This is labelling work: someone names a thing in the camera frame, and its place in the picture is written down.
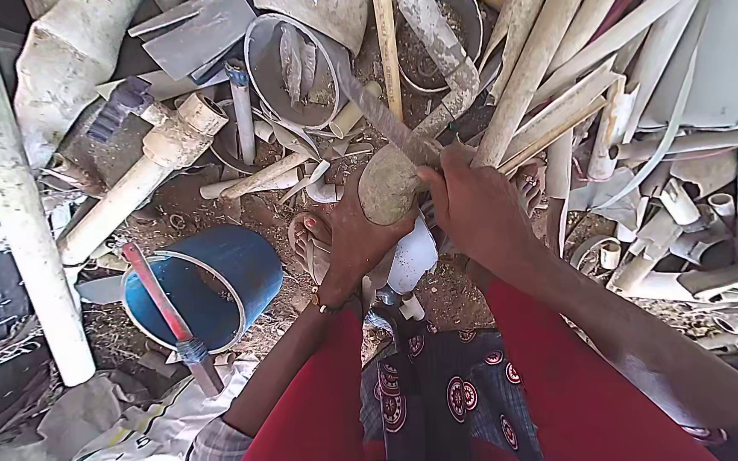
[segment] dirt ground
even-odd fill
[[[488,34],[496,15],[489,13],[486,16],[488,19],[485,29]],[[373,24],[367,27],[363,49],[354,62],[354,70],[362,82],[369,79],[383,81],[380,52]],[[429,107],[436,107],[443,96],[441,93],[428,98],[412,92],[405,85],[402,85],[402,89],[404,121],[411,127],[426,116]],[[491,108],[483,108],[481,103],[476,103],[475,107],[452,128],[460,134],[461,139],[466,140],[487,124],[491,113]],[[375,151],[386,144],[383,136],[370,126],[355,139],[355,142],[371,143]],[[280,153],[276,146],[277,143],[275,146],[267,146],[259,141],[258,162],[271,162],[272,157]],[[357,165],[366,162],[370,156],[371,154],[363,154],[334,160],[330,171],[326,174],[327,181],[343,184],[349,173]],[[243,212],[238,222],[228,216],[230,210],[225,205],[217,200],[207,200],[200,196],[199,188],[204,184],[219,182],[221,173],[220,165],[210,164],[192,171],[191,174],[181,174],[171,179],[163,184],[152,198],[150,207],[156,211],[158,217],[153,221],[140,221],[132,216],[128,217],[125,225],[116,232],[116,237],[118,243],[130,240],[137,242],[143,251],[149,254],[155,249],[195,235],[213,225],[229,223],[244,225],[269,241],[275,247],[284,268],[281,291],[233,348],[236,353],[254,353],[262,359],[289,329],[299,311],[306,305],[313,288],[311,277],[293,259],[287,226],[292,217],[301,211],[326,215],[331,212],[333,205],[313,203],[303,192],[286,204],[277,203],[282,195],[281,191],[246,194],[242,197]],[[545,210],[535,211],[531,222],[538,238],[543,239]],[[612,230],[613,223],[600,216],[569,213],[564,255],[569,257],[573,249],[589,236],[612,235]],[[421,278],[415,289],[417,298],[426,310],[426,318],[439,330],[492,327],[495,324],[482,294],[472,286],[463,273],[465,263],[465,257],[441,255],[436,266]],[[600,272],[600,269],[594,271],[590,276],[596,282],[604,284],[609,274]],[[709,319],[701,315],[690,315],[689,309],[678,303],[634,301],[690,337],[705,336],[712,330]],[[146,352],[146,337],[135,328],[119,304],[89,305],[85,307],[84,312],[85,330],[94,347],[99,368],[121,369],[149,385],[157,379],[158,386],[172,381],[165,380],[162,384],[154,372],[136,363]],[[364,332],[363,358],[366,361],[380,344],[385,344],[390,338],[384,330],[374,327],[365,327]]]

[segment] toe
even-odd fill
[[[303,219],[303,226],[313,233],[313,237],[321,242],[332,245],[332,231],[320,216],[310,214]]]

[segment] hand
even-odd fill
[[[357,197],[357,183],[365,167],[349,175],[343,198],[332,212],[331,264],[318,290],[322,303],[340,303],[348,298],[361,277],[415,228],[415,206],[390,225],[377,225],[366,219]]]
[[[469,168],[474,151],[459,143],[443,149],[443,175],[421,166],[417,175],[431,188],[437,222],[457,248],[491,271],[502,258],[523,258],[545,247],[531,231],[517,191],[494,168]]]

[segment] pipe fitting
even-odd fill
[[[162,118],[163,123],[144,136],[142,151],[153,162],[173,170],[192,165],[228,120],[213,101],[199,93],[190,94],[174,116]]]

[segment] scrap pile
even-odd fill
[[[738,5],[372,3],[27,2],[35,20],[17,46],[15,93],[6,90],[14,76],[1,63],[12,47],[0,45],[0,242],[12,251],[65,384],[95,370],[81,297],[117,291],[103,302],[121,301],[145,335],[175,348],[162,339],[169,330],[156,333],[131,306],[141,302],[133,295],[137,276],[114,233],[129,215],[149,211],[163,184],[207,164],[223,171],[201,197],[217,198],[225,219],[240,224],[244,194],[281,190],[277,204],[337,202],[343,186],[325,175],[332,162],[372,153],[359,186],[366,216],[392,223],[414,198],[425,216],[365,288],[403,296],[416,306],[408,315],[423,318],[412,292],[438,260],[430,233],[437,229],[414,171],[434,162],[435,139],[448,143],[486,106],[490,120],[482,117],[479,133],[462,140],[477,150],[472,165],[509,177],[528,164],[545,171],[547,243],[555,253],[566,247],[568,212],[614,221],[613,236],[590,236],[575,249],[574,267],[592,272],[599,261],[608,288],[621,295],[712,312],[726,335],[706,346],[738,344]],[[371,9],[375,26],[367,28]],[[369,31],[380,45],[378,71],[355,79]],[[143,71],[143,63],[127,67],[133,58],[122,68],[132,44],[145,53],[137,61],[151,59]],[[414,99],[427,100],[411,130],[403,124],[409,101],[401,76]],[[133,131],[140,120],[143,128]],[[389,143],[366,142],[369,130]],[[105,148],[128,132],[130,147]],[[76,143],[85,145],[83,158],[70,154]],[[169,219],[187,225],[182,216]],[[224,232],[200,233],[149,258],[162,284],[164,267],[189,263],[208,296],[237,304],[227,336],[217,344],[201,338],[211,352],[240,341],[281,287],[272,247],[258,254],[259,274],[270,283],[257,293],[245,293],[238,269],[211,261],[219,255],[199,256],[196,248],[214,248]],[[88,282],[97,288],[77,283],[107,269],[126,274]],[[178,307],[179,295],[167,294]]]

